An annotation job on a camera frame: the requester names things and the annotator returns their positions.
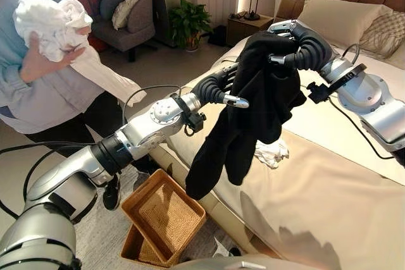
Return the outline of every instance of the gray armchair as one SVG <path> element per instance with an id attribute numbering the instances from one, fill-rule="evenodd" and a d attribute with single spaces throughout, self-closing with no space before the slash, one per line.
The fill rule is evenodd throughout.
<path id="1" fill-rule="evenodd" d="M 92 33 L 98 39 L 125 52 L 129 50 L 129 61 L 135 61 L 135 47 L 152 38 L 155 34 L 153 24 L 152 0 L 138 0 L 128 16 L 128 25 L 113 28 L 111 18 L 115 8 L 124 0 L 101 0 L 101 21 L 92 24 Z"/>

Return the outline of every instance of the black pants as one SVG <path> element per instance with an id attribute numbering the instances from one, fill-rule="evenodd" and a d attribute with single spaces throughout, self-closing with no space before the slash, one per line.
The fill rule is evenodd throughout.
<path id="1" fill-rule="evenodd" d="M 86 125 L 91 127 L 100 136 L 107 137 L 113 134 L 122 126 L 122 109 L 117 99 L 108 92 L 100 94 L 85 113 L 68 120 L 58 126 L 34 134 L 25 134 L 33 142 L 48 142 L 57 140 L 67 140 L 70 142 L 91 143 L 94 139 L 87 129 Z M 46 145 L 54 150 L 56 146 Z M 67 149 L 58 151 L 65 157 L 71 156 L 78 151 L 77 149 Z M 149 156 L 146 155 L 132 164 L 138 168 L 149 162 Z"/>

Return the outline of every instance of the floor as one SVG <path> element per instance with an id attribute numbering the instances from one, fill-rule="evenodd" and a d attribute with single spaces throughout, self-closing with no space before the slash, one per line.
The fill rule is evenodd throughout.
<path id="1" fill-rule="evenodd" d="M 202 44 L 196 52 L 185 52 L 181 49 L 170 48 L 153 40 L 151 44 L 156 46 L 158 50 L 140 47 L 137 51 L 137 60 L 134 63 L 127 61 L 126 54 L 112 49 L 102 52 L 100 57 L 105 65 L 117 73 L 131 78 L 141 87 L 166 83 L 184 85 L 189 80 L 207 71 L 223 53 L 229 50 L 227 47 L 208 44 L 206 38 L 202 40 Z M 133 108 L 128 108 L 127 117 L 129 118 L 150 103 L 164 98 L 172 91 L 171 88 L 150 90 L 140 103 Z M 23 135 L 16 133 L 0 121 L 0 149 L 29 142 Z M 0 156 L 0 174 L 2 176 L 0 178 L 0 199 L 17 214 L 21 213 L 23 209 L 22 188 L 25 176 L 34 162 L 47 151 L 47 148 L 36 147 Z M 37 168 L 31 177 L 31 181 L 45 173 L 47 169 L 58 164 L 62 159 L 61 156 L 55 154 L 48 157 Z M 4 234 L 12 223 L 13 218 L 0 211 L 0 236 Z"/>

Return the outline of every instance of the bed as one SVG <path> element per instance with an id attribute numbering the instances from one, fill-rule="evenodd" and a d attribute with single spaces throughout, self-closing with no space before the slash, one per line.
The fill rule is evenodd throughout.
<path id="1" fill-rule="evenodd" d="M 405 0 L 345 1 L 379 3 L 405 11 Z M 304 2 L 281 0 L 277 19 L 297 18 Z M 240 41 L 184 90 L 232 64 L 245 43 L 246 39 Z M 382 77 L 391 94 L 405 101 L 403 44 L 393 59 L 361 54 L 358 63 L 364 63 L 368 73 Z M 321 81 L 310 71 L 300 71 L 300 77 L 303 85 Z M 205 106 L 202 112 L 207 120 L 201 132 L 192 138 L 180 132 L 151 152 L 181 186 L 222 108 Z M 292 114 L 281 135 L 289 158 L 270 169 L 254 157 L 240 187 L 230 184 L 223 170 L 220 182 L 200 200 L 207 213 L 249 253 L 264 252 L 319 269 L 404 269 L 405 169 L 395 160 L 379 159 L 327 102 L 316 105 L 308 100 Z M 348 115 L 358 122 L 355 115 Z"/>

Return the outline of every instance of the nightstand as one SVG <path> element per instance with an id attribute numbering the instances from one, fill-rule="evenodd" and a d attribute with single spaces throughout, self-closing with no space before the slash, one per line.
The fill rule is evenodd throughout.
<path id="1" fill-rule="evenodd" d="M 234 46 L 245 37 L 267 30 L 273 23 L 273 19 L 273 17 L 265 15 L 260 15 L 259 20 L 246 20 L 243 17 L 240 19 L 228 18 L 227 44 Z"/>

